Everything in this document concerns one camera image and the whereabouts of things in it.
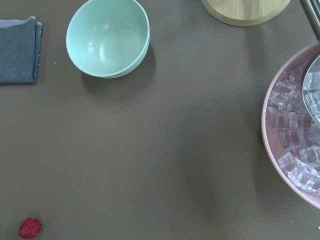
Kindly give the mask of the wooden cup stand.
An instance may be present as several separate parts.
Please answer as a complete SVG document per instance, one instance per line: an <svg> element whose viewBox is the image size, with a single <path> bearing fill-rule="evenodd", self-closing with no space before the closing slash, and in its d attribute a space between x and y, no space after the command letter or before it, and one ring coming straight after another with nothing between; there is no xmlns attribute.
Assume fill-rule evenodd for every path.
<svg viewBox="0 0 320 240"><path fill-rule="evenodd" d="M278 16L290 0L202 0L205 9L218 21L231 26L250 27Z"/></svg>

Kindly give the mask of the light green bowl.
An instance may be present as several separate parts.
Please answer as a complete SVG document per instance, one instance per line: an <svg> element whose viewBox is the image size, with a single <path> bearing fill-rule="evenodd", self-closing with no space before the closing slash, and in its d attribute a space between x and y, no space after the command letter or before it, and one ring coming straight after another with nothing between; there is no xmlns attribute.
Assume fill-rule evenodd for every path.
<svg viewBox="0 0 320 240"><path fill-rule="evenodd" d="M65 41L79 70L94 77L118 78L145 58L150 22L136 0L89 0L70 20Z"/></svg>

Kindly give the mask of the grey folded cloth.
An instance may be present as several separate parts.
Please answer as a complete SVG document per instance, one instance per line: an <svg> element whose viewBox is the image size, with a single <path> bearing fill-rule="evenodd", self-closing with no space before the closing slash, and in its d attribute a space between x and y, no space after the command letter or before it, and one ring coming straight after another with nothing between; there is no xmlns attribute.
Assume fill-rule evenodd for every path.
<svg viewBox="0 0 320 240"><path fill-rule="evenodd" d="M43 25L35 16L0 21L0 83L35 84Z"/></svg>

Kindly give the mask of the red strawberry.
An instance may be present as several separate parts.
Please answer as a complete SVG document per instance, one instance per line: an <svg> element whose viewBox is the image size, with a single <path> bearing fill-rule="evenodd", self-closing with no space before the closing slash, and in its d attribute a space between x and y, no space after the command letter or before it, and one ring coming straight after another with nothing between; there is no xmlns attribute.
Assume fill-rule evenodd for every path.
<svg viewBox="0 0 320 240"><path fill-rule="evenodd" d="M33 239L39 235L42 225L34 217L26 218L20 225L18 235L23 239Z"/></svg>

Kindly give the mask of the pink bowl of ice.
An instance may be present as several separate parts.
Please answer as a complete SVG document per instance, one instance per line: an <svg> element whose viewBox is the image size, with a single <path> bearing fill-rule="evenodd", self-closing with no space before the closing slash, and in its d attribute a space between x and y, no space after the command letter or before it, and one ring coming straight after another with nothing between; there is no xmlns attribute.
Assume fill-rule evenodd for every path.
<svg viewBox="0 0 320 240"><path fill-rule="evenodd" d="M314 146L308 137L312 120L303 104L302 79L319 52L318 44L308 46L284 64L267 90L261 115L263 143L275 169L293 191L317 208L320 198L306 186L315 174L299 157Z"/></svg>

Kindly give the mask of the metal ice scoop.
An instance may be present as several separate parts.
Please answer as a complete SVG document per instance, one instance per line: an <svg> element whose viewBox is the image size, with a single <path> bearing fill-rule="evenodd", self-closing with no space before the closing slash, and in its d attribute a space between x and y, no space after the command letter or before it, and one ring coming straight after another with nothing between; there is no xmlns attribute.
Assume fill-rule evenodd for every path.
<svg viewBox="0 0 320 240"><path fill-rule="evenodd" d="M308 18L318 43L320 43L320 1L301 0L301 6ZM303 102L311 118L320 127L320 55L308 66L302 83Z"/></svg>

